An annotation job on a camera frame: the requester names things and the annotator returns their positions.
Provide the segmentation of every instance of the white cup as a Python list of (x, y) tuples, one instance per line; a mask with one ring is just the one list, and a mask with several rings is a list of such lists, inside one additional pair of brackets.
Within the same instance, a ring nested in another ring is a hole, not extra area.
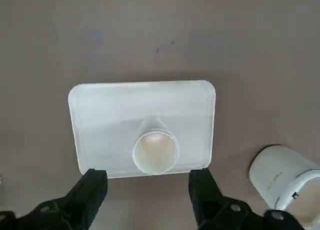
[(269, 207), (284, 210), (304, 184), (319, 177), (319, 166), (281, 145), (269, 146), (254, 159), (249, 177)]
[(132, 157), (139, 170), (150, 175), (169, 171), (179, 157), (176, 138), (158, 117), (150, 117), (141, 123), (138, 140)]

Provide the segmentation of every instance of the screw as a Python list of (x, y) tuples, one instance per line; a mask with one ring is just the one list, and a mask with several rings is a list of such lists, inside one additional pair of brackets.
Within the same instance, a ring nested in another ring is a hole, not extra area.
[(277, 220), (283, 220), (285, 217), (282, 215), (279, 211), (273, 211), (271, 212), (271, 216), (273, 216)]
[(49, 211), (50, 208), (48, 206), (43, 206), (41, 209), (40, 209), (40, 212), (46, 212), (46, 211)]
[(241, 211), (241, 208), (237, 204), (232, 204), (230, 207), (233, 211)]

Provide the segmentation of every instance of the gray surface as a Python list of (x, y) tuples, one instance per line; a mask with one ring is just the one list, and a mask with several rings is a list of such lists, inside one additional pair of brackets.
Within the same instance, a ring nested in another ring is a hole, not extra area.
[[(320, 163), (319, 0), (0, 0), (0, 208), (19, 215), (80, 178), (69, 90), (206, 79), (210, 169), (262, 212), (247, 170), (288, 145)], [(92, 229), (195, 229), (187, 174), (116, 179)]]

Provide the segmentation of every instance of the gray floor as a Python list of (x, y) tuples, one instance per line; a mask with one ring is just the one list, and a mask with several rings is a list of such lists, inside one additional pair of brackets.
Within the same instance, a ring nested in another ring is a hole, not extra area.
[[(320, 0), (0, 0), (0, 208), (27, 213), (80, 178), (74, 85), (206, 79), (210, 169), (263, 212), (247, 176), (261, 147), (320, 163), (319, 15)], [(187, 179), (110, 180), (92, 229), (195, 229)]]

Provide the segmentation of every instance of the plastic rim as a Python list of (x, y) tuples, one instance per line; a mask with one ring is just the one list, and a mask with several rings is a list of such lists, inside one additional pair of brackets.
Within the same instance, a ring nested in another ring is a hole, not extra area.
[[(162, 171), (162, 172), (160, 172), (160, 173), (150, 174), (150, 173), (148, 173), (148, 172), (143, 171), (142, 169), (140, 169), (140, 168), (138, 167), (138, 164), (137, 164), (137, 161), (138, 161), (138, 160), (137, 160), (136, 157), (135, 157), (135, 151), (136, 151), (136, 148), (137, 148), (137, 144), (139, 143), (139, 141), (140, 141), (143, 137), (145, 137), (145, 136), (147, 136), (147, 135), (150, 135), (150, 134), (154, 134), (154, 133), (160, 133), (160, 134), (166, 135), (166, 136), (170, 137), (170, 138), (173, 140), (174, 145), (175, 145), (175, 147), (176, 147), (176, 157), (175, 157), (175, 159), (174, 159), (174, 162), (173, 162), (172, 166), (168, 167), (166, 170), (164, 170), (164, 171)], [(132, 158), (133, 158), (134, 164), (137, 166), (137, 168), (138, 168), (140, 171), (142, 171), (142, 172), (144, 172), (144, 173), (146, 173), (146, 174), (149, 174), (149, 175), (161, 175), (161, 174), (164, 174), (164, 173), (166, 173), (167, 171), (169, 171), (171, 168), (173, 168), (173, 166), (177, 163), (177, 160), (178, 160), (178, 158), (179, 158), (179, 153), (180, 153), (180, 150), (179, 150), (178, 141), (176, 140), (176, 138), (175, 138), (173, 135), (171, 135), (170, 133), (168, 133), (168, 132), (166, 132), (166, 131), (163, 131), (163, 130), (152, 130), (152, 131), (150, 131), (150, 132), (147, 132), (147, 133), (143, 134), (143, 135), (135, 142), (134, 147), (133, 147), (133, 151), (132, 151)]]

